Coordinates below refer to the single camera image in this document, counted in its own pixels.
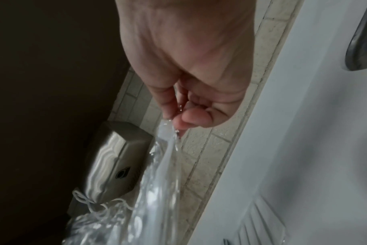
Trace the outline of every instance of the hand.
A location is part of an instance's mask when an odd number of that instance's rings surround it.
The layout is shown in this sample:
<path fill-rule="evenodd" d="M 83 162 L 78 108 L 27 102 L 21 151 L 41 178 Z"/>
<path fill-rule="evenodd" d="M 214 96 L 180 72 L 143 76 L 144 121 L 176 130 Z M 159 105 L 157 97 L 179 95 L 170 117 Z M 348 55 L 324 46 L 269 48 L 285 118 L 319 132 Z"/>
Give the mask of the hand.
<path fill-rule="evenodd" d="M 255 0 L 117 0 L 117 6 L 126 55 L 164 118 L 186 130 L 233 116 L 252 75 Z"/>

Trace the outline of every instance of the plastic bag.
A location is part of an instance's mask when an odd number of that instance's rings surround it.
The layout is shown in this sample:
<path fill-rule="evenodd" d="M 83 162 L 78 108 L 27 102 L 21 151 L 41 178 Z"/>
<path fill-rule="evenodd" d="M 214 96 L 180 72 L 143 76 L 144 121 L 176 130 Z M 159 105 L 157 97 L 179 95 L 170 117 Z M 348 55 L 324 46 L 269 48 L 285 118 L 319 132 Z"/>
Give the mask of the plastic bag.
<path fill-rule="evenodd" d="M 162 121 L 132 210 L 124 199 L 71 220 L 63 245 L 176 245 L 179 182 L 177 133 Z"/>

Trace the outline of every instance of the tile floor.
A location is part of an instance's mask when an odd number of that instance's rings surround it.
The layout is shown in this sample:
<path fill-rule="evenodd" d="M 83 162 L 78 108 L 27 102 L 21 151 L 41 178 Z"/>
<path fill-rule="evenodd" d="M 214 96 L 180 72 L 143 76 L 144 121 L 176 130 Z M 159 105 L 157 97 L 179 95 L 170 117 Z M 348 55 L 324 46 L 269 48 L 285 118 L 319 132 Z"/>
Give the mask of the tile floor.
<path fill-rule="evenodd" d="M 186 245 L 239 139 L 272 67 L 294 23 L 303 0 L 257 0 L 267 7 L 256 21 L 256 44 L 252 82 L 237 113 L 215 128 L 195 128 L 182 140 L 182 193 L 179 241 Z M 132 69 L 113 105 L 109 120 L 128 121 L 154 133 L 161 111 Z"/>

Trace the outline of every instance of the brown wall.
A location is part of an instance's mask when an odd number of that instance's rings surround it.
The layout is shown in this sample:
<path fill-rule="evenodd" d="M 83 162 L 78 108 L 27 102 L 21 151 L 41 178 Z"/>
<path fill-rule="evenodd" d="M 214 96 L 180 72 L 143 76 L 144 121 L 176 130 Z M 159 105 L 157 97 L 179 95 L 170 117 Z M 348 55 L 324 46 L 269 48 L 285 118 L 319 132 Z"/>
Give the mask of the brown wall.
<path fill-rule="evenodd" d="M 114 0 L 0 0 L 0 243 L 66 212 L 127 68 Z"/>

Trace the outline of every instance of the clear plastic bag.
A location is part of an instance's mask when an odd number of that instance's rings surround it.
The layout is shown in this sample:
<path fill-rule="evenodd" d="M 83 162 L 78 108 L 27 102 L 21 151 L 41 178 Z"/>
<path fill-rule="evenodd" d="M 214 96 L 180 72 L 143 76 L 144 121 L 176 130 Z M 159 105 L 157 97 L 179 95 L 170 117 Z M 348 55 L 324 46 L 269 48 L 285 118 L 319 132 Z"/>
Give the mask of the clear plastic bag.
<path fill-rule="evenodd" d="M 172 123 L 162 121 L 134 209 L 115 199 L 104 204 L 104 210 L 71 220 L 63 245 L 176 245 L 181 171 L 177 140 Z"/>

